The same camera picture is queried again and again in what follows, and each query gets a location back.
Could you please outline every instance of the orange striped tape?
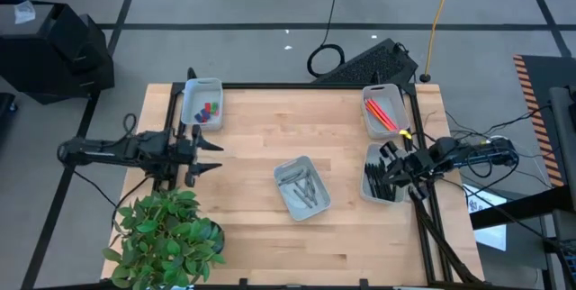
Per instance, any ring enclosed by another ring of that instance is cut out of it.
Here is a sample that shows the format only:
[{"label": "orange striped tape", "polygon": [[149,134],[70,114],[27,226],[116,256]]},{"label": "orange striped tape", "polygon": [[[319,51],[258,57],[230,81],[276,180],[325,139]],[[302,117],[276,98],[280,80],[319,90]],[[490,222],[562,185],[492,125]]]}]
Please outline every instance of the orange striped tape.
[{"label": "orange striped tape", "polygon": [[[520,55],[514,55],[514,66],[518,75],[518,80],[522,87],[522,94],[524,95],[524,100],[526,105],[530,110],[537,110],[539,108],[534,90],[532,89],[532,84],[530,83],[530,76],[528,75],[528,70],[526,68],[526,62]],[[545,127],[545,122],[542,120],[542,115],[534,113],[531,118],[532,127],[534,128],[534,133],[536,139],[538,140],[538,147],[542,152],[544,163],[546,165],[546,172],[548,173],[548,178],[550,183],[554,186],[563,186],[562,174],[558,169],[558,163],[556,162],[556,157],[552,151],[552,145],[550,144],[550,139],[548,138],[548,132]]]}]

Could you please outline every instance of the gray floor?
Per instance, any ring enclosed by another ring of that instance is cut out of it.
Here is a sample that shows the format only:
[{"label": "gray floor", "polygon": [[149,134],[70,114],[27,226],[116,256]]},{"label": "gray floor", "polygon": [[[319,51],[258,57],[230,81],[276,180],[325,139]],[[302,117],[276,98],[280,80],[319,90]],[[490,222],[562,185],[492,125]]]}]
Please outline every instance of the gray floor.
[{"label": "gray floor", "polygon": [[[115,23],[123,0],[48,0],[69,3],[97,23]],[[133,0],[126,23],[324,23],[331,0]],[[335,23],[431,23],[439,0],[337,0]],[[576,23],[572,0],[545,0],[558,23]],[[545,23],[535,0],[446,0],[441,23]],[[116,87],[102,92],[88,131],[89,138],[115,139],[123,134],[122,117],[140,113],[148,83],[185,79],[192,66],[200,77],[227,82],[310,82],[308,55],[324,31],[136,31],[121,32],[113,56]],[[378,41],[401,41],[423,70],[427,31],[332,31],[328,42],[341,45],[351,59]],[[563,32],[576,52],[576,32]],[[527,111],[513,54],[559,56],[549,32],[438,32],[432,56],[432,82],[442,87],[446,109],[464,125],[486,130]],[[337,55],[320,54],[317,71],[330,70]],[[0,82],[2,91],[11,91]],[[21,110],[0,148],[0,278],[20,287],[62,167],[57,145],[76,134],[86,100],[41,106],[19,95]],[[537,153],[530,122],[501,131],[525,153]],[[536,160],[540,168],[541,159]],[[527,159],[524,172],[538,175]],[[92,165],[80,168],[112,199],[118,199],[125,169]],[[545,189],[536,180],[513,175],[499,185],[525,195]],[[74,178],[58,219],[36,286],[96,282],[103,263],[100,249],[109,238],[112,208],[95,190]],[[488,280],[499,285],[532,287],[532,268],[503,265],[482,253]]]}]

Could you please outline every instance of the black floor stripe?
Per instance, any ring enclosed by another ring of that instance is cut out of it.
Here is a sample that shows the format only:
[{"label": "black floor stripe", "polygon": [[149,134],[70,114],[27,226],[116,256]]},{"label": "black floor stripe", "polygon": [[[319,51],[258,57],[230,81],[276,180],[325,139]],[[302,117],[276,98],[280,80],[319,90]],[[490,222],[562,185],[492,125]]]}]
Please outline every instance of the black floor stripe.
[{"label": "black floor stripe", "polygon": [[[98,23],[102,30],[115,24]],[[557,24],[560,31],[576,31],[576,24]],[[122,30],[140,31],[244,31],[244,30],[326,30],[325,23],[125,23]],[[330,30],[430,31],[428,23],[332,23]],[[437,31],[530,32],[550,31],[549,24],[438,24]]]},{"label": "black floor stripe", "polygon": [[556,22],[554,21],[554,18],[552,17],[552,13],[550,12],[548,5],[546,4],[546,1],[545,0],[536,0],[536,2],[538,3],[538,7],[540,7],[540,11],[542,12],[542,15],[544,16],[546,23],[550,26],[550,32],[554,38],[554,42],[556,43],[556,47],[558,47],[558,50],[560,51],[560,55],[562,55],[562,57],[571,57],[572,53],[568,49],[568,46],[566,45],[566,41],[564,41],[564,38],[560,34],[560,29],[556,25]]},{"label": "black floor stripe", "polygon": [[[132,0],[124,0],[121,10],[118,14],[118,20],[113,26],[112,37],[108,43],[108,52],[110,56],[112,56],[116,50],[116,46],[120,38],[120,33],[122,32],[122,25],[124,24],[126,16],[128,15],[131,2]],[[94,116],[99,97],[100,94],[97,93],[92,95],[88,101],[84,110],[84,114],[82,115],[82,120],[80,121],[80,126],[78,127],[78,131],[76,133],[78,137],[85,137],[88,133],[90,122]],[[38,274],[41,271],[44,257],[46,256],[46,251],[48,250],[50,240],[52,239],[52,234],[54,233],[54,229],[56,228],[56,224],[58,222],[60,211],[62,210],[62,205],[66,200],[66,194],[72,181],[73,172],[74,167],[70,167],[65,168],[64,172],[62,173],[56,194],[54,194],[54,199],[52,200],[52,204],[50,205],[50,209],[48,211],[48,216],[46,217],[46,221],[44,222],[44,226],[40,232],[40,237],[36,243],[36,248],[32,254],[31,262],[28,266],[28,269],[26,270],[24,280],[22,281],[22,289],[33,289],[34,285],[36,284],[36,280],[38,279]]]}]

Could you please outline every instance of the wooden tabletop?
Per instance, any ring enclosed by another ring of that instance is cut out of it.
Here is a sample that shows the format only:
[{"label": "wooden tabletop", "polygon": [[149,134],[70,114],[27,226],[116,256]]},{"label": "wooden tabletop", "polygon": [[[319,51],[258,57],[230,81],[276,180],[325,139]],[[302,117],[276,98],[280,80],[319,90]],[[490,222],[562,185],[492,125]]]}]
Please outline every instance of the wooden tabletop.
[{"label": "wooden tabletop", "polygon": [[[170,88],[148,85],[138,132],[163,130]],[[417,91],[426,133],[435,138],[449,135],[439,87],[421,85]],[[366,148],[374,142],[366,134],[361,94],[361,90],[224,90],[223,128],[204,136],[225,150],[199,154],[199,162],[223,166],[197,178],[193,189],[200,209],[225,231],[222,254],[227,264],[213,269],[209,284],[237,284],[246,277],[251,285],[358,285],[360,278],[367,278],[370,285],[426,285],[413,205],[374,204],[360,198]],[[411,119],[408,98],[406,105]],[[273,169],[301,155],[312,159],[332,204],[327,211],[296,222],[275,186]],[[186,189],[184,172],[180,169],[181,189]],[[143,177],[142,170],[129,168],[122,195]],[[461,183],[457,171],[446,179]],[[130,202],[151,190],[152,183],[145,184],[129,197]],[[443,181],[436,182],[436,190],[446,240],[483,278],[463,191]],[[430,244],[436,279],[441,279],[437,247],[434,241]],[[114,248],[122,250],[119,241]],[[110,277],[115,266],[105,261],[102,278]]]}]

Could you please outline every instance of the black metal frame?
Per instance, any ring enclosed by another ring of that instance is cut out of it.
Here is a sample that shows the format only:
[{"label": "black metal frame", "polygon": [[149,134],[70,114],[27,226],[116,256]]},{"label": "black metal frame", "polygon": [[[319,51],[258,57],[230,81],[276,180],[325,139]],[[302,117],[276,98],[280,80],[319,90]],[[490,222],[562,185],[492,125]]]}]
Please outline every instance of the black metal frame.
[{"label": "black metal frame", "polygon": [[[188,78],[196,78],[194,72],[189,72]],[[310,84],[310,83],[224,83],[224,89],[362,89],[366,86],[370,86],[370,83],[362,84]],[[168,109],[166,112],[165,129],[172,127],[175,112],[176,112],[176,102],[178,96],[184,90],[185,83],[173,83],[170,91],[170,99],[168,102]],[[417,137],[418,145],[426,145],[426,140],[424,134],[424,127],[422,125],[421,113],[419,110],[419,103],[416,94],[416,87],[414,84],[401,84],[399,89],[407,94],[410,99],[410,107],[412,109],[412,114],[414,116],[414,129],[415,136]],[[175,130],[176,137],[183,137],[185,133],[185,125],[179,122],[178,127]],[[405,144],[407,150],[411,150],[411,142],[406,142]],[[167,169],[174,170],[174,176],[177,176],[178,166],[173,165]],[[161,181],[154,181],[154,189],[158,189]],[[176,179],[168,181],[168,187],[176,187]],[[428,191],[430,193],[429,204],[430,204],[430,215],[433,219],[435,227],[439,231],[440,235],[444,237],[444,230],[442,228],[442,221],[440,217],[440,210],[438,206],[437,194],[433,185],[428,186]],[[432,261],[432,253],[430,251],[430,244],[428,239],[428,231],[422,222],[418,221],[418,235],[420,239],[420,246],[422,249],[422,259],[424,261],[424,269],[426,273],[427,286],[433,286],[434,288],[442,289],[493,289],[493,290],[506,290],[506,289],[516,289],[501,287],[495,285],[487,284],[464,284],[455,283],[452,277],[452,269],[446,259],[446,255],[439,250],[440,263],[442,266],[442,274],[444,281],[436,280],[434,263]],[[195,285],[194,289],[222,289],[222,290],[267,290],[267,289],[306,289],[306,290],[384,290],[384,289],[394,289],[397,286],[372,286],[369,285],[367,279],[359,279],[358,285],[248,285],[248,280],[241,278],[238,281],[238,285]],[[36,289],[64,289],[64,290],[107,290],[107,289],[117,289],[110,280],[103,280],[96,284],[86,284],[86,285],[69,285],[69,286],[58,286],[49,288],[36,288]]]}]

